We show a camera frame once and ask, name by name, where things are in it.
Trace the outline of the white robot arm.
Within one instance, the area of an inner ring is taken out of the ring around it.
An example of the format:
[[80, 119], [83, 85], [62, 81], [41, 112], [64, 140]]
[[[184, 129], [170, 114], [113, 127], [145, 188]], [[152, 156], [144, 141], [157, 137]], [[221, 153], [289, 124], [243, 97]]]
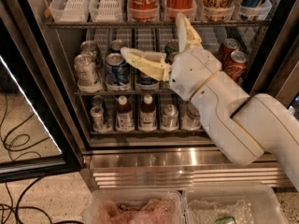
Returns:
[[166, 63], [161, 52], [126, 47], [122, 57], [147, 76], [167, 81], [193, 104], [204, 130], [232, 163], [247, 166], [268, 151], [299, 189], [299, 121], [271, 95], [249, 96], [222, 71], [184, 14], [177, 14], [176, 26], [179, 54], [173, 63]]

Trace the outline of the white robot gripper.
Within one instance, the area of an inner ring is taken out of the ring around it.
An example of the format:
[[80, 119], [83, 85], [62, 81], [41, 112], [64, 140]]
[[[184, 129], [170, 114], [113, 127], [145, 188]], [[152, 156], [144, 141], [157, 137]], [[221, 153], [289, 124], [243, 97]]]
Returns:
[[182, 100], [189, 101], [209, 77], [221, 70], [221, 62], [210, 51], [200, 49], [203, 47], [202, 38], [183, 13], [177, 14], [176, 26], [181, 53], [172, 63], [172, 71], [171, 65], [165, 61], [165, 53], [123, 47], [121, 55], [148, 77], [157, 81], [168, 81], [170, 78], [171, 90]]

